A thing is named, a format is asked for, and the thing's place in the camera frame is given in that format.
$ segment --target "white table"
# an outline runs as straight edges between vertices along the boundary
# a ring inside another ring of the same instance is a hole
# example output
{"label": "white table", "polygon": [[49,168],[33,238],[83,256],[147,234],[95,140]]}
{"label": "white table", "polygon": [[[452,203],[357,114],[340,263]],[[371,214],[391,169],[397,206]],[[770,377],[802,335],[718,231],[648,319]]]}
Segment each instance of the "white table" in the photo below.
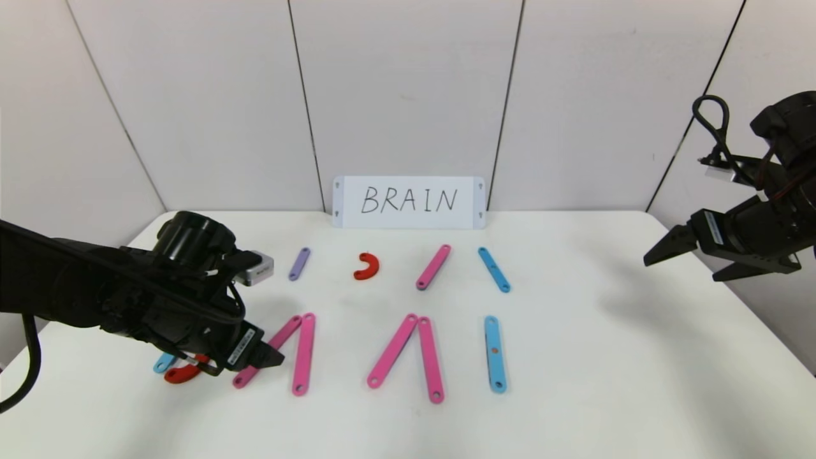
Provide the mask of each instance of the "white table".
{"label": "white table", "polygon": [[[646,214],[501,212],[484,231],[402,231],[334,229],[318,212],[204,213],[239,247],[275,258],[275,277],[242,288],[247,318],[267,337],[293,314],[317,315],[309,393],[290,392],[294,359],[243,390],[232,374],[170,385],[152,371],[151,346],[55,323],[40,335],[40,380],[0,416],[0,456],[816,457],[814,378],[694,256],[643,267],[665,233]],[[170,216],[132,246],[152,247]],[[443,243],[453,252],[420,292],[415,281]],[[311,258],[290,282],[302,247]],[[380,272],[356,281],[366,251]],[[441,405],[428,401],[416,335],[383,386],[366,386],[410,312],[434,321]],[[487,380],[488,314],[503,326],[501,395]],[[27,366],[24,352],[2,374],[6,396]]]}

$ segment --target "pink stick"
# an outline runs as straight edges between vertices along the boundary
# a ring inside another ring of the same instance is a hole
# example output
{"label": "pink stick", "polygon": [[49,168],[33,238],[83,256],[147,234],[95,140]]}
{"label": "pink stick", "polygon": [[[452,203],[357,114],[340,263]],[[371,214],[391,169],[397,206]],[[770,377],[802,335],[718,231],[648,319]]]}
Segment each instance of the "pink stick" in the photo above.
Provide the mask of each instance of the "pink stick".
{"label": "pink stick", "polygon": [[[275,336],[267,341],[267,343],[275,349],[281,349],[281,346],[286,342],[286,340],[289,339],[289,336],[292,336],[292,333],[294,333],[300,327],[300,322],[299,315],[289,319],[289,322],[285,323],[283,328],[278,330],[277,333],[275,333]],[[250,383],[250,381],[252,381],[252,378],[255,377],[259,371],[260,369],[251,365],[244,368],[233,378],[233,386],[235,386],[236,389],[243,389]]]}
{"label": "pink stick", "polygon": [[402,325],[397,329],[397,333],[391,338],[391,342],[388,343],[383,355],[379,357],[374,369],[368,375],[368,386],[371,389],[376,389],[383,384],[385,377],[391,371],[391,367],[397,361],[397,357],[400,356],[402,348],[405,347],[415,327],[416,315],[408,314],[405,320],[402,321]]}
{"label": "pink stick", "polygon": [[422,346],[422,363],[425,366],[425,381],[428,383],[428,397],[431,403],[442,403],[445,391],[442,389],[442,374],[439,372],[437,347],[433,343],[431,319],[419,318],[419,343]]}
{"label": "pink stick", "polygon": [[437,271],[442,267],[442,263],[445,262],[448,254],[450,254],[450,246],[448,244],[439,247],[437,254],[433,256],[431,262],[428,263],[428,267],[425,268],[425,271],[422,272],[422,275],[420,275],[416,281],[416,287],[419,290],[428,288],[428,285],[430,285],[433,280],[433,276],[437,275]]}
{"label": "pink stick", "polygon": [[298,341],[298,356],[295,359],[295,377],[292,378],[292,394],[306,395],[308,379],[312,372],[312,350],[314,348],[314,325],[317,318],[312,313],[304,314],[303,326]]}

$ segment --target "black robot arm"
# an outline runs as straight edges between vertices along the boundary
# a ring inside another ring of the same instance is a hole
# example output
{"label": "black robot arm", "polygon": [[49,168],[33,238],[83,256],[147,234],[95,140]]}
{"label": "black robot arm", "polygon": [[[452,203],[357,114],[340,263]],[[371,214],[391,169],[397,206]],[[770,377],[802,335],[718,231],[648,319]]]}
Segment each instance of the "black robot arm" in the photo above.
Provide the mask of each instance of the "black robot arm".
{"label": "black robot arm", "polygon": [[[700,115],[704,100],[720,105],[722,127]],[[712,153],[699,161],[731,172],[732,181],[752,186],[756,196],[726,213],[695,212],[646,253],[645,265],[691,252],[699,244],[703,253],[733,262],[714,273],[715,281],[801,269],[796,253],[816,243],[816,91],[790,96],[751,121],[751,129],[769,146],[763,158],[731,155],[725,143],[728,105],[719,97],[698,98],[692,113],[716,141]]]}
{"label": "black robot arm", "polygon": [[[152,343],[213,376],[283,362],[261,340],[264,331],[244,320],[233,285],[262,257],[236,249],[233,233],[207,217],[179,212],[152,251],[52,239],[0,221],[0,258],[0,311],[31,323],[36,315],[101,327]],[[29,336],[24,322],[31,348],[36,333]],[[205,354],[215,366],[185,352]]]}

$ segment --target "white sign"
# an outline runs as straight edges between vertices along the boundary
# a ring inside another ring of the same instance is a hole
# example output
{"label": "white sign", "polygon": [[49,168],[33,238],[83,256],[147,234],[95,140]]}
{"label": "white sign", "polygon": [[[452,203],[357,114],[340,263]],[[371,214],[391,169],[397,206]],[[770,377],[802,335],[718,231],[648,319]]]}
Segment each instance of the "white sign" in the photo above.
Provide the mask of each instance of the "white sign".
{"label": "white sign", "polygon": [[332,216],[340,228],[485,227],[480,177],[342,176],[332,182]]}

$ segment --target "red c-shaped piece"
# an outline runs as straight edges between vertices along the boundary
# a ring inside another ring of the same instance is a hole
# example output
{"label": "red c-shaped piece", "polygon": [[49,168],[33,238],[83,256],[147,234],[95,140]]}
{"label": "red c-shaped piece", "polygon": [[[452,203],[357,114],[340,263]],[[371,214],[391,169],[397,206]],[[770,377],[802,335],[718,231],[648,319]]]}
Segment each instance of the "red c-shaped piece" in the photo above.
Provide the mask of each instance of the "red c-shaped piece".
{"label": "red c-shaped piece", "polygon": [[361,253],[360,261],[368,263],[368,268],[360,271],[354,271],[355,279],[357,280],[371,279],[374,277],[374,274],[377,274],[377,271],[379,271],[379,260],[377,260],[376,256],[373,256],[370,253]]}
{"label": "red c-shaped piece", "polygon": [[[210,362],[210,358],[204,354],[196,354],[196,360],[203,363]],[[181,368],[171,368],[170,371],[164,373],[164,381],[171,384],[181,384],[198,376],[200,372],[202,371],[195,365],[187,364]]]}

